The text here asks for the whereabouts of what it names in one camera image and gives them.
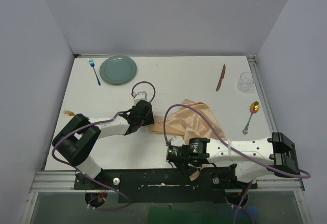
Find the peach satin cloth napkin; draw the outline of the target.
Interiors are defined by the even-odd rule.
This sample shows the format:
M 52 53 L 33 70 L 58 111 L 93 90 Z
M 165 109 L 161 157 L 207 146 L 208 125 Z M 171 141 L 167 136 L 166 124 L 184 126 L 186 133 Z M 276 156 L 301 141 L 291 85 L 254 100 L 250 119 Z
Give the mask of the peach satin cloth napkin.
M 203 102 L 195 102 L 188 99 L 185 99 L 183 104 L 202 113 L 220 137 L 226 140 L 226 136 L 209 106 Z M 163 128 L 165 128 L 167 134 L 182 137 L 186 145 L 191 138 L 217 138 L 207 123 L 197 113 L 185 107 L 180 107 L 177 112 L 169 114 L 166 123 L 164 123 L 163 116 L 155 115 L 154 121 L 155 123 L 150 125 L 152 133 L 162 134 L 164 132 Z

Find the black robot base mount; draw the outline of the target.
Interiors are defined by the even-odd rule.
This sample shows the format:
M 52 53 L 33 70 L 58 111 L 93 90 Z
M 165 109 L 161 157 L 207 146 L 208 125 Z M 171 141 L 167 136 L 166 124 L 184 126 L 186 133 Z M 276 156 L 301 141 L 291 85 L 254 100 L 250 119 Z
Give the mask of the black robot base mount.
M 230 167 L 204 168 L 194 181 L 178 169 L 103 170 L 93 182 L 76 173 L 75 190 L 104 190 L 106 184 L 123 193 L 120 204 L 126 203 L 192 203 L 209 201 L 215 204 L 237 204 L 248 183 L 238 182 Z

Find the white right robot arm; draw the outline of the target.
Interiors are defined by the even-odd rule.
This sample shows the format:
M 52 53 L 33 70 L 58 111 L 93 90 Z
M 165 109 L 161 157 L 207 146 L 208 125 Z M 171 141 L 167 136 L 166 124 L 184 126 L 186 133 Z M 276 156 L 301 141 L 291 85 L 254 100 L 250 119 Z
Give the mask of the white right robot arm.
M 235 188 L 259 177 L 274 174 L 291 178 L 300 175 L 295 144 L 283 133 L 254 141 L 220 141 L 192 138 L 177 146 L 182 137 L 169 140 L 166 160 L 189 177 L 204 165 L 230 167 L 228 183 Z

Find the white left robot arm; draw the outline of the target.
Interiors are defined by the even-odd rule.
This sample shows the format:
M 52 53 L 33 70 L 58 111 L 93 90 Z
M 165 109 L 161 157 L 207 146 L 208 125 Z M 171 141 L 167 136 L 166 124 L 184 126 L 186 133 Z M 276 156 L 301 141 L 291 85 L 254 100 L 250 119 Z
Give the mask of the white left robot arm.
M 86 183 L 97 189 L 104 183 L 102 168 L 90 156 L 98 139 L 126 136 L 142 126 L 154 124 L 152 104 L 139 100 L 127 111 L 117 112 L 110 119 L 92 120 L 77 114 L 64 126 L 52 141 L 52 157 L 76 168 L 86 175 Z

